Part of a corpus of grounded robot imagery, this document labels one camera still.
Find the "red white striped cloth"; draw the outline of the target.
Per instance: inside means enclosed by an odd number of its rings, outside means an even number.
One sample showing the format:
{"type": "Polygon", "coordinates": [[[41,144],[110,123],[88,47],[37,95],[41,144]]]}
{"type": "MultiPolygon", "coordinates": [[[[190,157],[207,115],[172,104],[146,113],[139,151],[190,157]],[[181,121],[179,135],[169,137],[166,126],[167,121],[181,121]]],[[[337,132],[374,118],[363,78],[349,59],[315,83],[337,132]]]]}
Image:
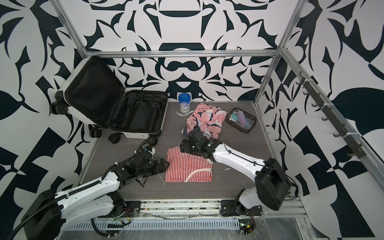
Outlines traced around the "red white striped cloth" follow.
{"type": "Polygon", "coordinates": [[[180,147],[167,151],[166,183],[207,183],[213,180],[213,162],[200,156],[182,153],[180,147]]]}

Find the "pink patterned shorts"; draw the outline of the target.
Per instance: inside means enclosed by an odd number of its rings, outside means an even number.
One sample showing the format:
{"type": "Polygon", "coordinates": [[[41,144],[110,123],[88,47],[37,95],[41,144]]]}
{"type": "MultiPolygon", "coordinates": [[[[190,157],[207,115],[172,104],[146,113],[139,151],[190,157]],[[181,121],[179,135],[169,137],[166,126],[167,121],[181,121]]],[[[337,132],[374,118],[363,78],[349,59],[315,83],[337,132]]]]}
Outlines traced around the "pink patterned shorts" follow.
{"type": "Polygon", "coordinates": [[[187,118],[182,129],[183,135],[188,135],[193,129],[199,127],[209,140],[218,139],[228,112],[220,107],[199,104],[195,111],[187,118]]]}

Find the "clear bottle blue cap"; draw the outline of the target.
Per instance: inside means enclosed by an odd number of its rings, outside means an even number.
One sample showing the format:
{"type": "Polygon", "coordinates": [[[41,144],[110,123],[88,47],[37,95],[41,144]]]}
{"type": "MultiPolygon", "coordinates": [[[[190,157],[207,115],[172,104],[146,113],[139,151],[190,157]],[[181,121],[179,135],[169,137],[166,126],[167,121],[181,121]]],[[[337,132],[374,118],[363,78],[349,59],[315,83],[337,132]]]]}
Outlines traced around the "clear bottle blue cap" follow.
{"type": "Polygon", "coordinates": [[[178,101],[180,104],[180,111],[177,112],[177,115],[185,117],[190,114],[191,96],[188,93],[182,93],[178,96],[178,101]]]}

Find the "clear toiletry pouch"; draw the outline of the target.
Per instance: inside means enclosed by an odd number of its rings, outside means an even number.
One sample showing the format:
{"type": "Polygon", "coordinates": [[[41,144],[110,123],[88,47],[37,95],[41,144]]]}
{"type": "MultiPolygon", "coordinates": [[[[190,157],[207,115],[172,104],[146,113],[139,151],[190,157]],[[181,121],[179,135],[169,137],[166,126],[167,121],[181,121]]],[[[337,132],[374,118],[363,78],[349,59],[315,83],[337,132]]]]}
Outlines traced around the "clear toiletry pouch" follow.
{"type": "Polygon", "coordinates": [[[240,108],[234,108],[226,118],[227,123],[242,133],[248,134],[255,127],[257,118],[240,108]]]}

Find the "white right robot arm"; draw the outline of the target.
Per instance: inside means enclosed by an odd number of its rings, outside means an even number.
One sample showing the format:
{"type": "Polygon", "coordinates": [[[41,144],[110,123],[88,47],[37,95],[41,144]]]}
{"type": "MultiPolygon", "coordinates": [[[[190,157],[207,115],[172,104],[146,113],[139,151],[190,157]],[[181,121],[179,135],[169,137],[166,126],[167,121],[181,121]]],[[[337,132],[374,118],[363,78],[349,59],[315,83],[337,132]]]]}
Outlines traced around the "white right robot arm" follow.
{"type": "Polygon", "coordinates": [[[180,145],[182,153],[200,156],[242,173],[251,179],[255,186],[243,190],[235,199],[235,206],[250,210],[264,204],[278,211],[294,185],[280,163],[273,159],[257,159],[236,151],[218,139],[209,140],[200,128],[192,130],[180,145]]]}

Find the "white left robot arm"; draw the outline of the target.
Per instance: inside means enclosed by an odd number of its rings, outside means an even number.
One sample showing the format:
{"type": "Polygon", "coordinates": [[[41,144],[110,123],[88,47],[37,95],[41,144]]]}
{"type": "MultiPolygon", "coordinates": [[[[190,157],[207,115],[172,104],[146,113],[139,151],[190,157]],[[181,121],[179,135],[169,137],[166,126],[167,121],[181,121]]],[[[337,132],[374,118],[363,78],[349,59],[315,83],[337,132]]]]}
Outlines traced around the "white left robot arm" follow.
{"type": "Polygon", "coordinates": [[[123,214],[126,202],[118,192],[132,181],[164,173],[170,166],[165,159],[154,160],[150,152],[137,153],[115,163],[99,178],[78,187],[53,193],[41,193],[21,223],[10,233],[14,239],[24,230],[29,240],[54,240],[61,231],[83,221],[123,214]]]}

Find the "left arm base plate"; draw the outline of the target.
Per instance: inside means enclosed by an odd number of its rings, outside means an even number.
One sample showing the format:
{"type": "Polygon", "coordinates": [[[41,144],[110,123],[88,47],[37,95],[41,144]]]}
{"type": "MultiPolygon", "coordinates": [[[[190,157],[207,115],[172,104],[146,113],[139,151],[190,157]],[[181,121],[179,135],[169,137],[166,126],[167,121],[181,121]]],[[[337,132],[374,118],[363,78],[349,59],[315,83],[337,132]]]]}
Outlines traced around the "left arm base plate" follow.
{"type": "Polygon", "coordinates": [[[125,203],[119,203],[112,211],[104,216],[100,216],[100,218],[112,218],[112,217],[122,217],[122,218],[130,218],[135,217],[140,213],[141,210],[141,201],[125,201],[125,203]]]}

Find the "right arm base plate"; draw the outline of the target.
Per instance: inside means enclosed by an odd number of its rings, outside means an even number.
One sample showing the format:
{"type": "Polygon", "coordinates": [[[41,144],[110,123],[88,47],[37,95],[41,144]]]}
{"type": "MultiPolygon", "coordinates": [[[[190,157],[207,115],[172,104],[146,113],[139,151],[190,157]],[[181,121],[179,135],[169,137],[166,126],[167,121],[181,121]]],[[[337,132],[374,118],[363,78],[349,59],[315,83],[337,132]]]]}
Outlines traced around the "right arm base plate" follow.
{"type": "Polygon", "coordinates": [[[255,206],[247,209],[237,200],[221,200],[220,215],[223,217],[232,216],[261,216],[263,214],[262,206],[255,206]]]}

